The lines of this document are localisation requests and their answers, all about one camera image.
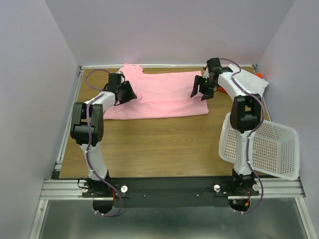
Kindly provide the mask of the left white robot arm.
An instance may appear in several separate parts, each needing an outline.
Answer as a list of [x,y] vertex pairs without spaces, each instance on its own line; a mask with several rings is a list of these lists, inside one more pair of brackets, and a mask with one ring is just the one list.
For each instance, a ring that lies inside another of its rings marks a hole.
[[88,84],[88,78],[85,78],[86,85],[97,90],[98,93],[88,101],[74,103],[70,128],[71,138],[80,146],[85,156],[88,179],[94,184],[93,190],[100,197],[107,196],[110,190],[119,195],[117,189],[107,181],[109,172],[101,150],[104,113],[110,107],[119,106],[137,98],[122,71],[116,73],[103,71],[108,74],[108,82],[102,89]]

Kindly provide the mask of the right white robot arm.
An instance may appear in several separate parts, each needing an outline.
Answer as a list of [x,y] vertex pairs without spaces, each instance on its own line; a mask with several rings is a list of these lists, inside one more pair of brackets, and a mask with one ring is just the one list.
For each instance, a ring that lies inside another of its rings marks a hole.
[[251,93],[240,84],[235,76],[241,67],[233,71],[223,67],[218,57],[207,60],[203,76],[195,76],[190,97],[202,94],[202,100],[212,99],[215,89],[222,87],[233,100],[230,115],[226,118],[236,135],[236,160],[229,183],[230,191],[241,195],[255,184],[256,172],[250,160],[255,131],[264,121],[264,105],[258,93]]

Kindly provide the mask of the pink t shirt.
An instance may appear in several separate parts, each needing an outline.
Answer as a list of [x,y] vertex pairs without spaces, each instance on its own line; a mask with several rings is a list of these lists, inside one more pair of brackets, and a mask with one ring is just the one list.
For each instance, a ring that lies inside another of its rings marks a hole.
[[207,102],[190,97],[200,71],[146,74],[141,66],[124,64],[120,69],[137,98],[104,113],[105,120],[158,119],[206,115]]

